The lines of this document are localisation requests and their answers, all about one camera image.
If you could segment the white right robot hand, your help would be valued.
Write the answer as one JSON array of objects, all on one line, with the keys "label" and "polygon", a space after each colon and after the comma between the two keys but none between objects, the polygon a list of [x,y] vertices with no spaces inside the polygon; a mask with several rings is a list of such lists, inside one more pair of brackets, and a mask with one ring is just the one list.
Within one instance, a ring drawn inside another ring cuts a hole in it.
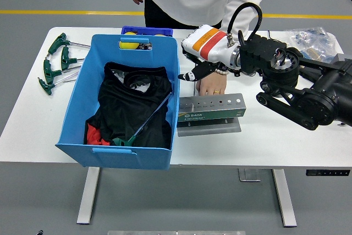
[{"label": "white right robot hand", "polygon": [[231,34],[202,25],[181,41],[182,52],[195,67],[178,76],[181,80],[199,81],[211,73],[233,72],[239,58],[238,42]]}]

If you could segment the person's left hand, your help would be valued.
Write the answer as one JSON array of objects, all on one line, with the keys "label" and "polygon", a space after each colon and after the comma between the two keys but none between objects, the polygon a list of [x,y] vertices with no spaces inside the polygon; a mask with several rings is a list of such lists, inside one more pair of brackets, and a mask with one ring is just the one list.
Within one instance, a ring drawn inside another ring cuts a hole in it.
[{"label": "person's left hand", "polygon": [[227,86],[227,76],[211,73],[196,83],[200,96],[223,95]]}]

